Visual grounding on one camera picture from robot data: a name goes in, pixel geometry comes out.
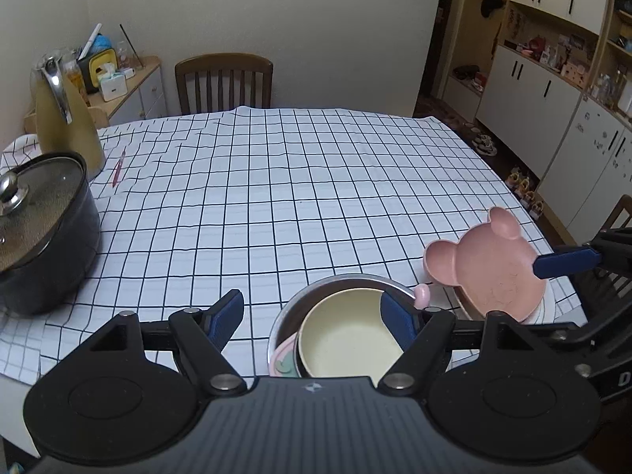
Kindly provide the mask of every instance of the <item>pink bear-shaped plate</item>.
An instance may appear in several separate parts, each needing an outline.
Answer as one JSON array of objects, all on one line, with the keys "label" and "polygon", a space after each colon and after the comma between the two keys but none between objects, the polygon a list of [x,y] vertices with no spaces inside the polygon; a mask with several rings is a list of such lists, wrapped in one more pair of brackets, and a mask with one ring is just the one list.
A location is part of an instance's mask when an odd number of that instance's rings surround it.
[{"label": "pink bear-shaped plate", "polygon": [[538,253],[520,234],[514,215],[489,210],[488,222],[470,228],[458,243],[438,240],[423,255],[426,272],[437,282],[460,287],[481,315],[502,310],[523,321],[535,310],[546,280],[533,274]]}]

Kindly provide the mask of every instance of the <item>kettle handle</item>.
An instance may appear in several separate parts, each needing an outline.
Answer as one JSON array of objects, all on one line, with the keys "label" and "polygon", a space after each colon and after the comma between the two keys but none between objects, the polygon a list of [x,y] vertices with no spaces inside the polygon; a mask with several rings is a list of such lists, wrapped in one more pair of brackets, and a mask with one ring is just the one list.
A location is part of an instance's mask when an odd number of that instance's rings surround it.
[{"label": "kettle handle", "polygon": [[61,74],[61,69],[59,69],[58,59],[54,56],[49,56],[45,59],[41,71],[43,73],[43,77],[51,87],[51,91],[53,91],[53,96],[55,96],[61,115],[66,120],[67,124],[71,124],[73,116],[70,113],[70,104],[68,103],[68,97],[66,96],[66,91],[64,90],[62,83],[63,75]]}]

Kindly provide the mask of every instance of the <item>cabinet drawer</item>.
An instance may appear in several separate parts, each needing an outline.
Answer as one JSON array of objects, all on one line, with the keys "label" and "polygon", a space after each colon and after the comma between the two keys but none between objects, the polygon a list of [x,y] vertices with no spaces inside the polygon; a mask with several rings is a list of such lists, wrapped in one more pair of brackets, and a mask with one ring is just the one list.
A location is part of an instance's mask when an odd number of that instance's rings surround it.
[{"label": "cabinet drawer", "polygon": [[110,117],[110,125],[139,121],[145,118],[143,103],[138,90],[130,94],[119,109]]},{"label": "cabinet drawer", "polygon": [[164,94],[160,95],[158,101],[154,103],[151,110],[147,112],[146,119],[158,119],[160,117],[167,117],[167,105],[164,100]]},{"label": "cabinet drawer", "polygon": [[147,80],[140,85],[139,90],[140,97],[143,99],[143,108],[146,113],[149,113],[154,103],[162,96],[162,76],[160,75],[160,68],[156,69],[147,77]]}]

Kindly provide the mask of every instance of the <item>tablecloth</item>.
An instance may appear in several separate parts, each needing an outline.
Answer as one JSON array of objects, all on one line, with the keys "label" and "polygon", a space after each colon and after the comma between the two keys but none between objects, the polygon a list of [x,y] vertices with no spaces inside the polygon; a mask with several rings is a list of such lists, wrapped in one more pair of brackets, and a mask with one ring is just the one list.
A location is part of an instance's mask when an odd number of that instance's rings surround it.
[{"label": "tablecloth", "polygon": [[[271,326],[293,294],[334,273],[428,282],[424,247],[457,240],[494,205],[551,251],[503,181],[433,117],[239,107],[99,133],[107,161],[90,186],[102,230],[91,272],[46,315],[0,309],[0,373],[28,384],[121,310],[166,319],[232,288],[247,307],[223,354],[246,379],[265,375]],[[37,154],[36,136],[23,135],[0,170]],[[571,311],[585,321],[568,278],[550,283],[554,315],[538,321]],[[463,317],[453,291],[431,293],[431,305]],[[454,351],[453,361],[475,354]],[[147,356],[175,368],[170,353]]]}]

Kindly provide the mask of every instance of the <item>chair backrest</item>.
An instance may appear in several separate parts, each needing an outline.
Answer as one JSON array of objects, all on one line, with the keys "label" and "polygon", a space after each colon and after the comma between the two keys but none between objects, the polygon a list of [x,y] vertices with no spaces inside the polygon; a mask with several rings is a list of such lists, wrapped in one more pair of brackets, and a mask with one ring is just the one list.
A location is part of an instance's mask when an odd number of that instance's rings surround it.
[{"label": "chair backrest", "polygon": [[[632,197],[624,194],[601,226],[601,230],[632,228]],[[624,303],[632,299],[632,279],[604,269],[593,269],[570,276],[579,294],[582,308],[589,319],[606,304]]]},{"label": "chair backrest", "polygon": [[[251,53],[209,53],[178,62],[175,72],[182,115],[192,113],[187,78],[192,78],[195,84],[196,108],[194,113],[233,110],[239,105],[249,105],[260,109],[270,108],[273,63],[263,56],[252,55]],[[205,87],[205,108],[202,106],[200,78],[204,79],[201,87]],[[228,78],[228,107],[224,94],[225,78]],[[246,101],[246,87],[250,94],[248,102]],[[239,92],[237,105],[235,105],[236,91]]]}]

